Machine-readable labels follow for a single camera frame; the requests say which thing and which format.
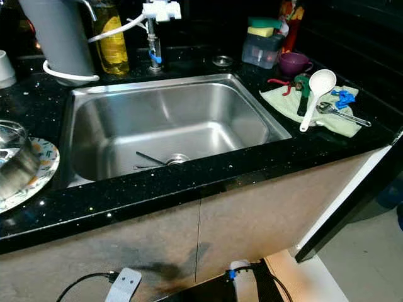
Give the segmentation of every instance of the yellow sponge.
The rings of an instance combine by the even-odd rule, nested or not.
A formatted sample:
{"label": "yellow sponge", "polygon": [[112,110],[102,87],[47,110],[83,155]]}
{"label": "yellow sponge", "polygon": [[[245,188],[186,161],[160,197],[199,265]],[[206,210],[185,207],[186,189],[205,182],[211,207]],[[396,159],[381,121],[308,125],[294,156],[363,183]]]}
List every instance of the yellow sponge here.
{"label": "yellow sponge", "polygon": [[269,36],[273,35],[274,27],[263,27],[263,28],[257,28],[257,27],[248,27],[247,32],[252,34],[252,35],[257,35],[257,36],[263,36],[265,38],[268,38]]}

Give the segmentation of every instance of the white measuring spoon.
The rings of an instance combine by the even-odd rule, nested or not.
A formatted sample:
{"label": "white measuring spoon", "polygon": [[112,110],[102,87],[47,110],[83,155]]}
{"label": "white measuring spoon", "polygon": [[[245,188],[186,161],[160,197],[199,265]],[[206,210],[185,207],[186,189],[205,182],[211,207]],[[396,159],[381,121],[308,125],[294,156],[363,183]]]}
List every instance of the white measuring spoon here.
{"label": "white measuring spoon", "polygon": [[329,69],[321,69],[311,75],[309,87],[314,95],[312,102],[300,125],[300,131],[305,132],[309,128],[310,120],[316,108],[316,104],[321,96],[328,93],[336,85],[336,75]]}

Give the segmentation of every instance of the plate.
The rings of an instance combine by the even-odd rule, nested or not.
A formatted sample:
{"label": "plate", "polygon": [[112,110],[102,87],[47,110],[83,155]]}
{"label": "plate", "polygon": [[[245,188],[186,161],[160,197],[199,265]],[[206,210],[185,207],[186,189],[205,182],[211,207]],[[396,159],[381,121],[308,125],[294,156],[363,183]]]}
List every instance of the plate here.
{"label": "plate", "polygon": [[33,179],[14,195],[0,199],[0,213],[18,206],[43,188],[55,174],[60,154],[56,146],[42,138],[30,138],[34,151],[39,155],[40,166]]}

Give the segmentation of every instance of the sink basin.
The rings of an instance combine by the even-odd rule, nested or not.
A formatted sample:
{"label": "sink basin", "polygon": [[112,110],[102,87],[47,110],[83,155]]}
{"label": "sink basin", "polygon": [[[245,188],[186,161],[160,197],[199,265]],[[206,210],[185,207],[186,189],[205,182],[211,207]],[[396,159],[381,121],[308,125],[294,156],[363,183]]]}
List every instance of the sink basin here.
{"label": "sink basin", "polygon": [[60,144],[60,185],[290,138],[231,74],[75,89]]}

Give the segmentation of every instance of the dish towel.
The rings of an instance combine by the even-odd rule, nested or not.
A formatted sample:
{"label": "dish towel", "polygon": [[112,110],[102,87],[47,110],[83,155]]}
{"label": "dish towel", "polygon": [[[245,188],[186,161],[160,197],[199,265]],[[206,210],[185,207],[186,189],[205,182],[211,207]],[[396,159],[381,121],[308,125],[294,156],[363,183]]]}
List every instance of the dish towel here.
{"label": "dish towel", "polygon": [[[358,89],[348,87],[348,86],[335,86],[334,90],[347,90],[349,93],[356,96],[358,94]],[[283,93],[287,91],[287,86],[282,86],[277,89],[273,89],[267,92],[259,92],[260,95],[274,107],[278,112],[285,115],[288,118],[291,118],[294,121],[299,123],[302,122],[303,116],[299,116],[297,114],[298,107],[300,105],[301,92],[296,91],[294,87],[291,88],[291,92],[287,96],[283,96]],[[334,106],[336,101],[339,100],[339,96],[332,96],[330,93],[323,95],[319,102],[329,102]],[[312,101],[312,93],[309,94],[308,98],[308,108]],[[340,110],[343,113],[348,115],[353,115],[353,110],[349,106]],[[358,130],[361,129],[361,126],[354,123],[353,121],[348,121],[341,116],[335,115],[334,113],[322,114],[314,111],[314,115],[310,121],[309,126],[325,126],[327,129],[336,132],[338,134],[344,135],[346,137],[353,137]]]}

